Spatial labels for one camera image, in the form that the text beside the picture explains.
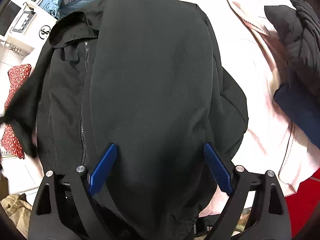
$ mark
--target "black puffer jacket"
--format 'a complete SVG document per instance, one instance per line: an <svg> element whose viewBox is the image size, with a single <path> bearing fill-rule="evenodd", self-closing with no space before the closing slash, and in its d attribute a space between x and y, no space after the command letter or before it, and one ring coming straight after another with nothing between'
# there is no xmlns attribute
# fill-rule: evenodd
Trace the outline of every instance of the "black puffer jacket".
<svg viewBox="0 0 320 240"><path fill-rule="evenodd" d="M320 103L320 21L310 4L290 1L297 10L286 5L265 6L265 13L287 50L288 66Z"/></svg>
<svg viewBox="0 0 320 240"><path fill-rule="evenodd" d="M30 155L36 116L45 172L92 171L117 145L94 197L158 240L185 238L216 190L204 144L232 157L248 124L207 16L178 0L98 0L61 19L2 118Z"/></svg>

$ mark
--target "zipper teeth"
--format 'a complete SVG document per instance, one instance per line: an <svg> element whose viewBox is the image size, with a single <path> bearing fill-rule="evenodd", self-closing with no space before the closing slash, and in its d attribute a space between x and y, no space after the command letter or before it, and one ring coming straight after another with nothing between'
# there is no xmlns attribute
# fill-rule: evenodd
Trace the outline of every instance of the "zipper teeth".
<svg viewBox="0 0 320 240"><path fill-rule="evenodd" d="M85 74L87 75L87 73L88 73L88 57L89 57L89 44L88 44L87 41L84 42L84 48L85 48L84 68L85 68ZM82 148L83 148L81 165L85 165L86 162L87 162L87 149L86 149L85 141L84 141L84 132L83 132L83 123L82 123L82 110L81 110L80 129L81 129L81 142L82 142Z"/></svg>

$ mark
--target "jacket sleeve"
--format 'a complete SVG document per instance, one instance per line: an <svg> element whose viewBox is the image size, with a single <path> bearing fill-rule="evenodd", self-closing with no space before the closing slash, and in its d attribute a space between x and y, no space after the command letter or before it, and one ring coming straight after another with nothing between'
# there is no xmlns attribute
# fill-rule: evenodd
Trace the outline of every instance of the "jacket sleeve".
<svg viewBox="0 0 320 240"><path fill-rule="evenodd" d="M37 107L41 97L44 75L50 64L53 51L48 39L40 53L34 72L15 93L4 117L0 119L0 123L12 126L22 150L31 157L36 157L37 154L31 136L36 124Z"/></svg>

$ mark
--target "red floral fabric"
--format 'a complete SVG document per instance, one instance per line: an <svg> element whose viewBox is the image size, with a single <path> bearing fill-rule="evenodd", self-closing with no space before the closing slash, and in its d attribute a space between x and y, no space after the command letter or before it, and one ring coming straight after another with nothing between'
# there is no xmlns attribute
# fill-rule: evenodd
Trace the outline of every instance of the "red floral fabric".
<svg viewBox="0 0 320 240"><path fill-rule="evenodd" d="M10 90L9 95L4 103L4 109L7 110L11 99L13 98L15 92L21 87L21 85L29 77L31 71L30 64L23 64L19 66L12 67L8 71L10 80ZM17 137L14 135L11 125L6 124L4 134L1 140L1 145L6 151L22 159L24 157L21 144L19 143Z"/></svg>

